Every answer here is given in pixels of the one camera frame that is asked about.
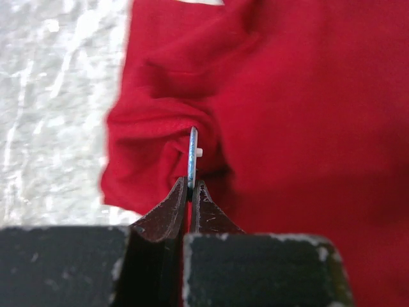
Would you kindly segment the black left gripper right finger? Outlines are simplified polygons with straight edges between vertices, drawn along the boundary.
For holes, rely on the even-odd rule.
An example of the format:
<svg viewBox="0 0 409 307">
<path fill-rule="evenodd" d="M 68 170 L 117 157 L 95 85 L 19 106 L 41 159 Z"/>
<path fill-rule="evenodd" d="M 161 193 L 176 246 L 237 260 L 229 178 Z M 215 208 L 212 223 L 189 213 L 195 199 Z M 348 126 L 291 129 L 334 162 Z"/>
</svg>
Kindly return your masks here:
<svg viewBox="0 0 409 307">
<path fill-rule="evenodd" d="M 191 207 L 191 233 L 245 233 L 215 204 L 203 180 L 198 181 L 193 190 Z"/>
</svg>

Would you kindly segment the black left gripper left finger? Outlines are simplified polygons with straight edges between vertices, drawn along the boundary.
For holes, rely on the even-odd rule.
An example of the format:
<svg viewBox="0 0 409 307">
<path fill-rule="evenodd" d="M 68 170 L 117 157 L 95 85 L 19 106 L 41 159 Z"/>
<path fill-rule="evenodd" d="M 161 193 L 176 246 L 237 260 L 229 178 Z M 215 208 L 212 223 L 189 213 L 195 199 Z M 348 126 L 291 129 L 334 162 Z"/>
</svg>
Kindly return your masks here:
<svg viewBox="0 0 409 307">
<path fill-rule="evenodd" d="M 131 225 L 132 232 L 147 242 L 177 238 L 184 225 L 187 196 L 187 178 L 180 177 L 158 205 Z"/>
</svg>

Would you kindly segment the round white blue brooch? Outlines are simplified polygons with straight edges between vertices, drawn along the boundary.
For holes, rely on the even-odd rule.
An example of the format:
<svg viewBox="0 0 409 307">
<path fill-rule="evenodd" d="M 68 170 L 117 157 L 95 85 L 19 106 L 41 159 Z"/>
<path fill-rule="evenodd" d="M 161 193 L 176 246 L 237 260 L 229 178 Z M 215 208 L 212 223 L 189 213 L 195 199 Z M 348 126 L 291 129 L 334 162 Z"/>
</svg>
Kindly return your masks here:
<svg viewBox="0 0 409 307">
<path fill-rule="evenodd" d="M 190 130 L 188 166 L 187 166 L 187 184 L 193 191 L 196 185 L 196 164 L 197 159 L 203 156 L 203 149 L 198 147 L 198 131 L 195 127 Z"/>
</svg>

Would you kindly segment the red t-shirt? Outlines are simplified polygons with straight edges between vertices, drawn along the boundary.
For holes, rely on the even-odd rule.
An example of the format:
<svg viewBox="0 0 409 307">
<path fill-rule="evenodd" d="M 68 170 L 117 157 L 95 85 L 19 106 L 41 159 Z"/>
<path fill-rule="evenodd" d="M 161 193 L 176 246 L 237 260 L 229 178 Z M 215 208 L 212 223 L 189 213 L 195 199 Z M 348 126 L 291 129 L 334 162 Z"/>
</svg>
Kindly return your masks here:
<svg viewBox="0 0 409 307">
<path fill-rule="evenodd" d="M 187 170 L 247 232 L 316 233 L 357 306 L 408 305 L 408 2 L 135 1 L 104 203 Z"/>
</svg>

